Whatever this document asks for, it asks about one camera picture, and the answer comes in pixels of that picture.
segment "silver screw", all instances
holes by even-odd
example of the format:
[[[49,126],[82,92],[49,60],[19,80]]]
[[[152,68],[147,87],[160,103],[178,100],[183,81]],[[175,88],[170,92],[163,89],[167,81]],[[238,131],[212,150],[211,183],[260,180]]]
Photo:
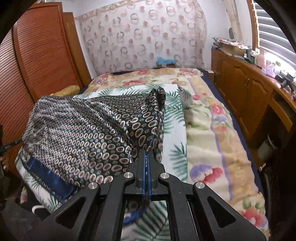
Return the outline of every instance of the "silver screw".
[[[124,177],[125,177],[125,178],[131,178],[131,177],[133,177],[133,174],[132,174],[131,172],[126,172],[126,173],[124,174]]]
[[[166,173],[166,172],[163,172],[162,174],[160,174],[160,177],[161,177],[162,179],[167,179],[167,178],[170,177],[170,175],[169,175],[168,173]]]
[[[98,184],[96,182],[92,182],[89,184],[89,189],[96,189],[98,187]]]
[[[198,189],[203,189],[205,187],[205,184],[203,182],[197,182],[195,184],[195,186],[198,188]]]

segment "triangular cutout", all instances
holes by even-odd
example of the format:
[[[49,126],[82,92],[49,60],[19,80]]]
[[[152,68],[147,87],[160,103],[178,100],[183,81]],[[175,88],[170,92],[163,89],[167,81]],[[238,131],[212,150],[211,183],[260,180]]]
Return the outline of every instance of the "triangular cutout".
[[[213,197],[208,197],[207,201],[209,202],[209,205],[220,228],[224,228],[236,221],[235,217],[224,207],[222,207]]]
[[[68,229],[73,228],[84,203],[85,203],[85,198],[84,197],[79,198],[68,209],[66,209],[60,216],[57,217],[56,222]]]

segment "louvered wardrobe door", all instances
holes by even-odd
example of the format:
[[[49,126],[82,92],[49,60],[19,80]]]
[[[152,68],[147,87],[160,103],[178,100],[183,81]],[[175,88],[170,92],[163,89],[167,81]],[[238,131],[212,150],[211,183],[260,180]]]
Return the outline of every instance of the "louvered wardrobe door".
[[[35,100],[82,86],[68,47],[61,3],[35,4],[14,26],[17,57]]]
[[[33,106],[33,98],[17,63],[10,30],[0,44],[0,124],[3,125],[3,143],[23,136]],[[17,170],[14,161],[20,147],[12,147],[7,153],[9,168],[15,175]]]

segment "white wall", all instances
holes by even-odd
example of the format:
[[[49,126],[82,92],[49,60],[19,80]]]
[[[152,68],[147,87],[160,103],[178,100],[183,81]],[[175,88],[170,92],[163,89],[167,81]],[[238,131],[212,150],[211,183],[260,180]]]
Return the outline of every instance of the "white wall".
[[[95,10],[97,8],[116,3],[119,0],[55,0],[61,1],[64,12],[73,12],[74,17],[78,17],[84,13]],[[204,11],[207,21],[207,40],[203,50],[203,60],[205,69],[211,68],[211,47],[213,44],[213,37],[229,38],[228,30],[231,27],[229,17],[227,15],[224,3],[222,0],[197,0],[202,10]],[[75,21],[77,34],[81,43],[82,52],[85,57],[89,73],[92,78],[96,76],[96,72],[91,63],[90,57],[83,42],[83,35],[79,22]]]
[[[242,43],[252,46],[252,25],[247,0],[235,0],[235,3],[242,31]]]

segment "trash bin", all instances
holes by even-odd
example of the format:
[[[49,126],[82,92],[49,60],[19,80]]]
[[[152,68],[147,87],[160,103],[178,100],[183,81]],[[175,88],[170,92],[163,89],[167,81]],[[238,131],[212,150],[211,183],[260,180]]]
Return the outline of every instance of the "trash bin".
[[[267,134],[267,139],[261,144],[258,149],[258,156],[261,160],[267,161],[272,157],[275,150],[281,148],[281,139],[273,134]]]

